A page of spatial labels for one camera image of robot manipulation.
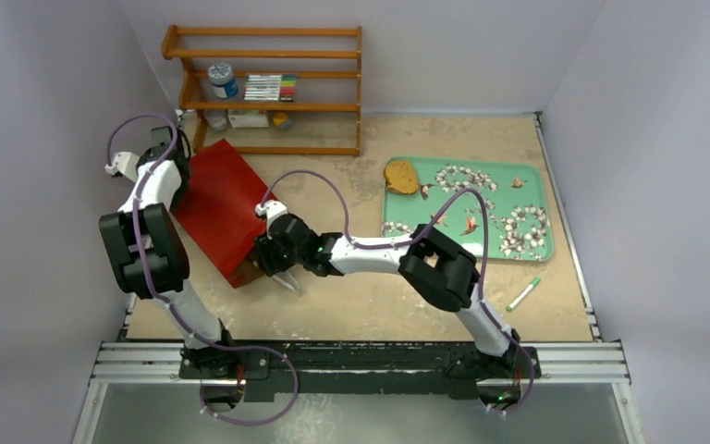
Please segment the metal tongs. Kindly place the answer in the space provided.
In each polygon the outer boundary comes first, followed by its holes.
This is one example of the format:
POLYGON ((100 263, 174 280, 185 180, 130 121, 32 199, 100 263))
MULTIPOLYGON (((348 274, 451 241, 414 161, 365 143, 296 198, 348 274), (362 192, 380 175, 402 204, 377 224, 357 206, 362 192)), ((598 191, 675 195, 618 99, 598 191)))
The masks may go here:
POLYGON ((300 283, 290 271, 277 272, 272 275, 272 279, 281 286, 291 290, 293 293, 297 295, 302 294, 302 287, 300 283))

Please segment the red paper bag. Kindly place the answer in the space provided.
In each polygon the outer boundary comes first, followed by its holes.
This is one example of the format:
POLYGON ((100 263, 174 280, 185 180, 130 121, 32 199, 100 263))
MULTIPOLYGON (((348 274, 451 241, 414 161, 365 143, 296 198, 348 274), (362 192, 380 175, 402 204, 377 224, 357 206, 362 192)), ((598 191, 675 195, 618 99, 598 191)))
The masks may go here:
POLYGON ((254 240, 265 227, 254 209, 267 186, 225 139, 194 154, 190 165, 189 188, 172 214, 230 286, 244 287, 264 275, 254 240))

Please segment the green floral tray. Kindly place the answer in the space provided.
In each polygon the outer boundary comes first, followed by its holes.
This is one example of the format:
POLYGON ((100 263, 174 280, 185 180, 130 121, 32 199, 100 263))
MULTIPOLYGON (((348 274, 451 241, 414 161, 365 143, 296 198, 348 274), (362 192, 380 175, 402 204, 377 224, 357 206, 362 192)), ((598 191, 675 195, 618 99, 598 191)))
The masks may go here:
POLYGON ((429 222, 451 196, 463 193, 436 228, 472 254, 490 259, 549 260, 555 251, 543 177, 533 166, 441 157, 407 157, 420 189, 385 194, 381 234, 396 237, 429 222))

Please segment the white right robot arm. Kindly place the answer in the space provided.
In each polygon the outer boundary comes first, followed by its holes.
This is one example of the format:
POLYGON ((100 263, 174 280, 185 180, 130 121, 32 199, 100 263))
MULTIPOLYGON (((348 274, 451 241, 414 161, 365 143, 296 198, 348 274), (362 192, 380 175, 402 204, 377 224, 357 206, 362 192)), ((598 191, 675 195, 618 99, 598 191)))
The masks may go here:
POLYGON ((349 240, 341 232, 318 234, 298 216, 285 214, 255 238, 254 249, 259 268, 269 277, 296 265, 320 278, 400 276, 428 304, 457 317, 489 374, 504 376, 518 364, 520 336, 485 297, 476 258, 428 224, 403 237, 349 240))

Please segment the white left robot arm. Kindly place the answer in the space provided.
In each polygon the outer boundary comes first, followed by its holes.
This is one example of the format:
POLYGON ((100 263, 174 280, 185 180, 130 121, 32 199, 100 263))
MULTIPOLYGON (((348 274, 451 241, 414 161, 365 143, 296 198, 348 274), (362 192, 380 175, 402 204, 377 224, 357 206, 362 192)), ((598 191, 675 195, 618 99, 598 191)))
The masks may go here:
POLYGON ((98 227, 116 284, 168 316, 183 336, 184 365, 226 378, 238 369, 239 354, 190 283, 190 260, 170 215, 190 179, 186 140, 183 132, 162 126, 152 130, 153 144, 143 154, 116 153, 106 171, 134 186, 98 227))

